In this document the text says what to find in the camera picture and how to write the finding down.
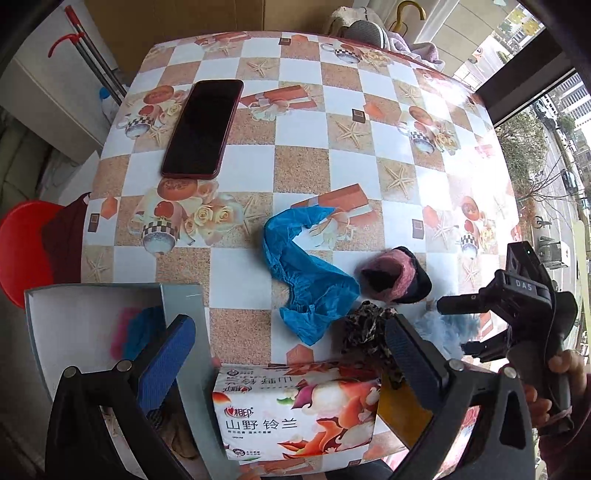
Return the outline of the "person's right hand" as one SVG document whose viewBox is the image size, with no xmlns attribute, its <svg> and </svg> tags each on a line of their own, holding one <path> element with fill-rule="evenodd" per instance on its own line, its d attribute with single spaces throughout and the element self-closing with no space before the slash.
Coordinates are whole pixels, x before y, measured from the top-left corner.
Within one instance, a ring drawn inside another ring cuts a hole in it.
<svg viewBox="0 0 591 480">
<path fill-rule="evenodd" d="M 509 365 L 524 383 L 510 388 L 503 408 L 502 430 L 510 435 L 545 428 L 550 432 L 590 428 L 588 374 L 583 357 L 573 350 L 542 360 L 533 348 L 507 352 Z"/>
</svg>

